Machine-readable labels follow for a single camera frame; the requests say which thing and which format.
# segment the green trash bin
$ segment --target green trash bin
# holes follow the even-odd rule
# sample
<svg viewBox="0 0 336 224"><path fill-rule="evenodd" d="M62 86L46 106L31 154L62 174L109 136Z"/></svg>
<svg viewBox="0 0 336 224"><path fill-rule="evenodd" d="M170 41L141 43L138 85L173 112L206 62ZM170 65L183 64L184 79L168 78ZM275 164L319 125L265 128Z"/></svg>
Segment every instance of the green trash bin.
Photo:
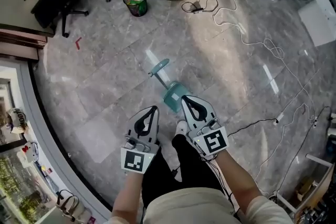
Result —
<svg viewBox="0 0 336 224"><path fill-rule="evenodd" d="M148 6L147 0L123 0L131 14L141 17L146 14Z"/></svg>

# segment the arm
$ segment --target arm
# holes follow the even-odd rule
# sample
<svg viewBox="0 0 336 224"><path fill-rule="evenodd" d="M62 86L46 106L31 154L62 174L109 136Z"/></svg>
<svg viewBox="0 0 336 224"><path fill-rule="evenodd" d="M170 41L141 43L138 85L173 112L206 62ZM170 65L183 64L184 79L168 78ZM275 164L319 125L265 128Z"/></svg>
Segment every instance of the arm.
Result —
<svg viewBox="0 0 336 224"><path fill-rule="evenodd" d="M143 175L129 172L124 188L115 199L112 216L120 217L129 224L136 224Z"/></svg>
<svg viewBox="0 0 336 224"><path fill-rule="evenodd" d="M226 150L218 153L216 162L219 165L241 210L243 213L246 213L250 202L254 198L262 196L255 181Z"/></svg>

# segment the window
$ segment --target window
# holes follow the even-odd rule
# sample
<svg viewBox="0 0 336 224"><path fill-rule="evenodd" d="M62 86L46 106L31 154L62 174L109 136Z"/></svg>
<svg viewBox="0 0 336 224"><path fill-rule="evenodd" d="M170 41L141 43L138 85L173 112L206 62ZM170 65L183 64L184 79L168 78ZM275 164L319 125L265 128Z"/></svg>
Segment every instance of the window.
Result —
<svg viewBox="0 0 336 224"><path fill-rule="evenodd" d="M55 196L38 163L23 152L24 134L11 132L14 108L9 79L0 78L0 223L35 223L55 206Z"/></svg>

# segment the marble floor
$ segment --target marble floor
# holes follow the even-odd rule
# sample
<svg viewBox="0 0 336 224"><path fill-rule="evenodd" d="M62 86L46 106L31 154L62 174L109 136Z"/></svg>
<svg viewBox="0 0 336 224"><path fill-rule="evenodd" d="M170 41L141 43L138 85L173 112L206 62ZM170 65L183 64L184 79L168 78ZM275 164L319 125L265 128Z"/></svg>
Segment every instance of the marble floor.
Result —
<svg viewBox="0 0 336 224"><path fill-rule="evenodd" d="M229 138L229 152L256 177L284 130L257 178L262 190L277 190L310 127L308 116L330 106L334 95L336 47L316 48L297 12L309 1L236 0L237 11L221 10L216 17L217 22L240 23L246 43L270 38L283 49L291 74L263 45L242 44L236 27L216 26L213 13L185 13L181 3L148 0L148 13L137 18L122 0L83 0L78 9L88 9L90 15L68 19L69 38L58 30L49 39L35 76L56 133L89 183L113 203L124 181L120 146L127 120L150 105L160 109L163 155L172 169L179 165L170 141L183 116L165 106L164 88L148 75L156 63L169 58L164 78L209 101L228 133L276 118L298 94L277 126L259 122ZM235 7L233 0L218 2L219 7ZM206 0L200 3L205 6ZM214 6L215 0L207 1L208 9ZM78 50L75 41L80 37ZM307 84L309 96L300 84ZM309 108L297 109L303 103ZM312 171L305 155L323 154L328 114L329 108L322 111L289 169L280 190L285 196Z"/></svg>

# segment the black pants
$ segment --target black pants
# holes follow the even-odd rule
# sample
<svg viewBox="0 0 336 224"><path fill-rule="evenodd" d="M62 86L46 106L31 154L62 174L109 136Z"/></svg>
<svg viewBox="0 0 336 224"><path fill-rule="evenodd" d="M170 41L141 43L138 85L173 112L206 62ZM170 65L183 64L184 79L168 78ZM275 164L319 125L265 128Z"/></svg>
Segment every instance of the black pants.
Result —
<svg viewBox="0 0 336 224"><path fill-rule="evenodd" d="M178 189L205 187L223 192L213 171L206 162L201 161L199 153L188 143L183 134L174 137L172 145L180 161L182 182L174 178L159 149L143 177L142 199L145 208L152 200Z"/></svg>

